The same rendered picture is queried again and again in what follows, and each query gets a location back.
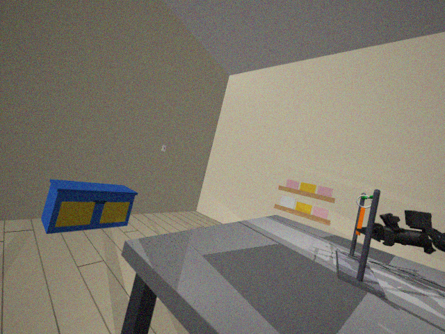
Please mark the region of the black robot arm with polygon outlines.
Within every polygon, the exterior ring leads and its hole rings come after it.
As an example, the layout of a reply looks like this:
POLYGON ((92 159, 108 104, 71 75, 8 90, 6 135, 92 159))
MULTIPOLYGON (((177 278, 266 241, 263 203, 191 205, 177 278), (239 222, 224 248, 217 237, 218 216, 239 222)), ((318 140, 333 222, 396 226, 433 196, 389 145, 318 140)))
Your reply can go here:
MULTIPOLYGON (((398 216, 392 214, 380 215, 384 224, 391 230, 402 230, 398 223, 400 221, 398 216)), ((421 231, 408 230, 410 234, 410 246, 417 246, 424 248, 424 253, 431 255, 436 250, 433 246, 445 252, 445 233, 441 233, 432 228, 432 214, 429 212, 418 212, 415 210, 405 210, 405 222, 410 228, 420 229, 421 231), (429 237, 431 239, 429 239, 429 237)))

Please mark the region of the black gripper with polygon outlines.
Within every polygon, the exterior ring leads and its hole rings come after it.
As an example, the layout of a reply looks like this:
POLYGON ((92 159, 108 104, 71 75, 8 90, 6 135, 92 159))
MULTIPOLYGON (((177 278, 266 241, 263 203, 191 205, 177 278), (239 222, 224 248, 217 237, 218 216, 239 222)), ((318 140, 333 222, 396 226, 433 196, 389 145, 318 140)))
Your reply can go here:
MULTIPOLYGON (((366 228, 357 229, 357 232, 366 234, 366 228)), ((409 245, 410 234, 407 229, 402 230, 391 230, 387 226, 383 226, 380 223, 374 223, 372 238, 376 241, 383 240, 385 246, 393 246, 394 243, 399 243, 402 245, 409 245)))

